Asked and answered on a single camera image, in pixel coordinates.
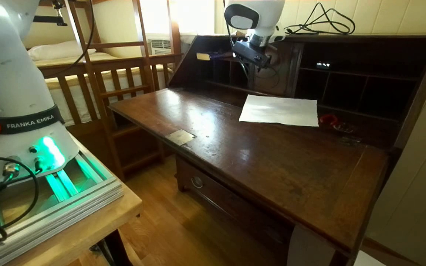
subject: drawer knob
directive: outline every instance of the drawer knob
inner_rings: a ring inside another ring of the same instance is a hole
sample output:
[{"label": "drawer knob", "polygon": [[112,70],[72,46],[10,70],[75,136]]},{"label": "drawer knob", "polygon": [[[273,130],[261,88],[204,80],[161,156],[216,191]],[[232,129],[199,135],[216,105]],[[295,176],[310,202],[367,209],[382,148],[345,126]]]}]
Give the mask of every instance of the drawer knob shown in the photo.
[{"label": "drawer knob", "polygon": [[196,188],[202,188],[203,187],[203,181],[199,177],[193,177],[192,178],[192,184]]}]

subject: wooden bunk bed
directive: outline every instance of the wooden bunk bed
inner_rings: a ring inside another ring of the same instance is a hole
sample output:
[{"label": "wooden bunk bed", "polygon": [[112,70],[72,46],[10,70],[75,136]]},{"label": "wooden bunk bed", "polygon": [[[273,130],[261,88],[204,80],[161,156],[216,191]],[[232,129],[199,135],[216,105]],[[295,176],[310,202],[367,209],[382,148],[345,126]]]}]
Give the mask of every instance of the wooden bunk bed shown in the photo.
[{"label": "wooden bunk bed", "polygon": [[[93,4],[102,1],[104,0],[93,0]],[[41,1],[40,5],[51,6],[51,2]],[[69,69],[67,69],[71,65],[69,62],[39,66],[48,85],[49,82],[55,82],[59,85],[59,95],[63,97],[68,109],[67,112],[70,113],[71,117],[70,124],[67,126],[69,132],[113,170],[121,180],[124,180],[125,172],[154,160],[163,161],[165,157],[164,146],[146,131],[134,126],[120,116],[115,116],[107,107],[110,101],[112,102],[113,99],[122,100],[125,95],[135,97],[140,93],[163,89],[159,85],[158,66],[163,69],[161,72],[167,85],[170,72],[172,72],[168,68],[168,64],[178,64],[181,59],[178,25],[174,21],[170,23],[172,54],[149,55],[140,0],[132,0],[135,27],[138,29],[138,39],[141,40],[136,42],[102,43],[96,24],[91,25],[92,14],[89,1],[71,2],[65,0],[65,5],[76,41],[83,50],[86,49],[87,38],[83,36],[76,8],[84,9],[90,29],[94,27],[93,41],[89,48],[97,49],[97,51],[113,47],[138,46],[141,48],[142,56],[136,58],[92,60],[87,53],[85,62],[80,62]],[[137,82],[133,78],[134,71],[138,72],[140,76],[140,80]],[[112,84],[109,89],[107,89],[107,82]],[[74,90],[69,85],[70,83],[76,83],[79,86],[78,91]],[[74,93],[78,93],[78,97],[74,98]],[[86,105],[85,112],[82,114],[80,114],[79,108],[81,101],[84,101]]]}]

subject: white paper sheet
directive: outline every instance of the white paper sheet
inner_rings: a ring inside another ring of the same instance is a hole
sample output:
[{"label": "white paper sheet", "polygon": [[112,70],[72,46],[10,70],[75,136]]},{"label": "white paper sheet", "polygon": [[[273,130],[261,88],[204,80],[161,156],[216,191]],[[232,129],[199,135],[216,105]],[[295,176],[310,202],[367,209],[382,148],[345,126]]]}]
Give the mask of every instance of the white paper sheet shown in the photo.
[{"label": "white paper sheet", "polygon": [[318,126],[317,101],[248,95],[240,121]]}]

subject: green led light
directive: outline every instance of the green led light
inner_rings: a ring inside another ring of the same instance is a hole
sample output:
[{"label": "green led light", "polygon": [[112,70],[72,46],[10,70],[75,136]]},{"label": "green led light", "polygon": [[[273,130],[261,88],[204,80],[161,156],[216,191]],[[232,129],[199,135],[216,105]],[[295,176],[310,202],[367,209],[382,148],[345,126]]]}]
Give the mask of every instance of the green led light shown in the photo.
[{"label": "green led light", "polygon": [[42,138],[42,143],[47,147],[49,153],[54,157],[54,167],[60,167],[65,163],[65,157],[60,152],[59,147],[55,144],[51,137]]}]

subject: window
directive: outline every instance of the window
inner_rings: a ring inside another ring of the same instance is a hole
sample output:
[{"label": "window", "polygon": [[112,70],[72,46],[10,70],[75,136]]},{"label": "window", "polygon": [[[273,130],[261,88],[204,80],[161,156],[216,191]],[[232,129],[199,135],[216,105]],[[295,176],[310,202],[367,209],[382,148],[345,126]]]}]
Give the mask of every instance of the window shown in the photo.
[{"label": "window", "polygon": [[[172,18],[182,33],[214,33],[214,0],[170,0]],[[146,33],[169,33],[167,0],[141,0]]]}]

